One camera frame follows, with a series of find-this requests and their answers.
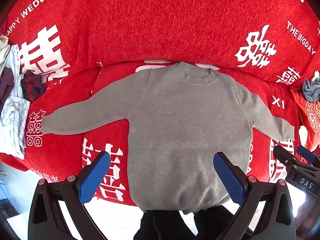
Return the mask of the grey knit sweater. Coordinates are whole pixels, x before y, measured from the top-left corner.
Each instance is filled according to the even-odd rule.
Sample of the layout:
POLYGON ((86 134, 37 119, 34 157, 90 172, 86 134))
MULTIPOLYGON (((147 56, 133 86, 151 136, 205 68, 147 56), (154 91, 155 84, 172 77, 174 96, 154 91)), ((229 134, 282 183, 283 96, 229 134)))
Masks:
POLYGON ((276 141, 295 138, 259 95, 232 77, 185 62, 146 69, 113 82, 89 99, 42 119, 43 133, 71 135, 129 121, 127 176, 143 211, 197 212, 229 195, 213 168, 223 152, 247 170, 252 131, 276 141))

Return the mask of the pile of mixed clothes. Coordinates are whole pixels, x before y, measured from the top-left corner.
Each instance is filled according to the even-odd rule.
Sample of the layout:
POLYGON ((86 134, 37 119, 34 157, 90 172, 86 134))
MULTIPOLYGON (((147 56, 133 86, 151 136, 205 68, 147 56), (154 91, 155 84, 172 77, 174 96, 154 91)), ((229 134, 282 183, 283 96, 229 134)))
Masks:
POLYGON ((29 107, 46 88, 39 75, 21 73, 19 47, 8 40, 1 36, 1 152, 23 160, 29 107))

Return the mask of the red embroidered pillow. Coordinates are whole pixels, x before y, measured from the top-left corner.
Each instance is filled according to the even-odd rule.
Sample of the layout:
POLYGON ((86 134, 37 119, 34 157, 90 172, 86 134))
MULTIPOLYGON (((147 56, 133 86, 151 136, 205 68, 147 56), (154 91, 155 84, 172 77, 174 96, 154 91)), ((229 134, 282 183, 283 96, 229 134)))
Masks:
POLYGON ((313 152, 319 146, 319 101, 306 101, 301 92, 292 91, 303 126, 308 131, 306 148, 313 152))

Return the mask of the grey crumpled cloth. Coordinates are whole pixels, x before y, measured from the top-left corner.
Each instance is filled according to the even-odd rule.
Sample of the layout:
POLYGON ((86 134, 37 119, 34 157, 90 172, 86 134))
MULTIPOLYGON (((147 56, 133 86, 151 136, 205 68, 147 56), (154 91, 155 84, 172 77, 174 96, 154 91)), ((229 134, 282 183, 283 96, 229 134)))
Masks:
POLYGON ((320 98, 320 81, 319 77, 309 81, 305 79, 302 85, 302 92, 306 101, 316 102, 320 98))

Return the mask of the person's dark trouser legs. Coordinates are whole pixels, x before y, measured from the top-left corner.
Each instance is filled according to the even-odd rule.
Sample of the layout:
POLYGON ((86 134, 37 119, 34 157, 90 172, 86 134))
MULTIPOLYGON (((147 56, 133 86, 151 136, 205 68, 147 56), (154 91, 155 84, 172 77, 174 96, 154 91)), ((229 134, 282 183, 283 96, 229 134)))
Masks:
POLYGON ((178 211, 146 211, 140 221, 140 229, 133 239, 217 239, 233 214, 219 205, 194 213, 198 234, 187 227, 178 211))

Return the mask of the red wedding print blanket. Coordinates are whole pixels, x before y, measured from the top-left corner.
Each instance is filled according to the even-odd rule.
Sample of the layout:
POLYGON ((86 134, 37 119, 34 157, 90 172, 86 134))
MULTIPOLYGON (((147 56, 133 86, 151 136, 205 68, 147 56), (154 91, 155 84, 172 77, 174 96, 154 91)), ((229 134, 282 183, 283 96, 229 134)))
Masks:
POLYGON ((272 146, 294 152, 299 144, 292 91, 319 69, 319 19, 306 0, 1 0, 1 34, 18 45, 21 73, 39 75, 46 88, 29 107, 24 159, 1 152, 1 162, 57 182, 107 151, 111 167, 96 196, 133 206, 129 121, 58 135, 43 133, 44 116, 142 70, 179 62, 212 69, 294 127, 287 141, 252 131, 244 172, 273 182, 286 172, 272 146))

